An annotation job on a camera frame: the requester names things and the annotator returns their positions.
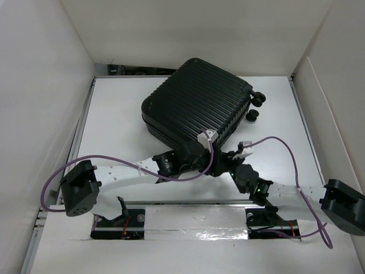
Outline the black hard-shell suitcase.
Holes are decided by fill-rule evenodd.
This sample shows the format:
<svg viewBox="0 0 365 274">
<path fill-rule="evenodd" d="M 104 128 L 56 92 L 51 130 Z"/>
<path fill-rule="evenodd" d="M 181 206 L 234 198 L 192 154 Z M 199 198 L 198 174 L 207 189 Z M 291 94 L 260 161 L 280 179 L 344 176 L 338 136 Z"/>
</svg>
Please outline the black hard-shell suitcase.
<svg viewBox="0 0 365 274">
<path fill-rule="evenodd" d="M 195 140 L 201 130 L 216 131 L 213 146 L 220 148 L 249 107 L 261 107 L 265 100 L 247 81 L 192 58 L 144 99 L 141 115 L 148 131 L 173 150 Z"/>
</svg>

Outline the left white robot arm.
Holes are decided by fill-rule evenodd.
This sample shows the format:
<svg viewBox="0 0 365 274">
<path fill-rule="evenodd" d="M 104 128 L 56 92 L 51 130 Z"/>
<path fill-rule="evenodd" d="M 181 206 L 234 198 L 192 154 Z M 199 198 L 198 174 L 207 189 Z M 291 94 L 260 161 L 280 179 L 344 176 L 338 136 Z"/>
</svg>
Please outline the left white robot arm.
<svg viewBox="0 0 365 274">
<path fill-rule="evenodd" d="M 95 166 L 96 158 L 117 162 L 115 166 Z M 163 182 L 189 182 L 208 174 L 214 160 L 213 142 L 192 141 L 182 151 L 168 151 L 137 163 L 106 155 L 87 155 L 72 161 L 61 180 L 65 212 L 77 217 L 87 212 L 106 218 L 114 226 L 127 221 L 121 193 L 124 187 Z"/>
</svg>

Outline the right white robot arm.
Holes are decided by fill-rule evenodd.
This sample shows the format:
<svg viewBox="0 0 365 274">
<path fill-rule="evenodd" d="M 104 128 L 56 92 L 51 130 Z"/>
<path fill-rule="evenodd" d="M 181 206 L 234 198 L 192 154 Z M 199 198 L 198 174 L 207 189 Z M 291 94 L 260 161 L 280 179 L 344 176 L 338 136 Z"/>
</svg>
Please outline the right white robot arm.
<svg viewBox="0 0 365 274">
<path fill-rule="evenodd" d="M 237 152 L 219 152 L 217 157 L 220 171 L 230 173 L 239 193 L 265 207 L 263 217 L 269 224 L 282 219 L 320 221 L 364 236 L 364 195 L 344 182 L 330 179 L 323 186 L 285 185 L 261 178 Z"/>
</svg>

